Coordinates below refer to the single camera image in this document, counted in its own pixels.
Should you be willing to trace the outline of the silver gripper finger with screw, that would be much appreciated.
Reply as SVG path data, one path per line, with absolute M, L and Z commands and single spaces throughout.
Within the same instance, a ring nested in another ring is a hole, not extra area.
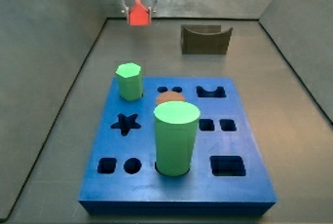
M 126 0 L 119 0 L 120 3 L 120 11 L 128 15 L 128 6 L 126 5 Z

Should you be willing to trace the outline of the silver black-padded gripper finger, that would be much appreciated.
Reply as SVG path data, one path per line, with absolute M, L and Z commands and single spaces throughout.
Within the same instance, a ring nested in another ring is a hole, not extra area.
M 150 15 L 156 13 L 158 0 L 151 0 L 151 5 L 148 6 Z

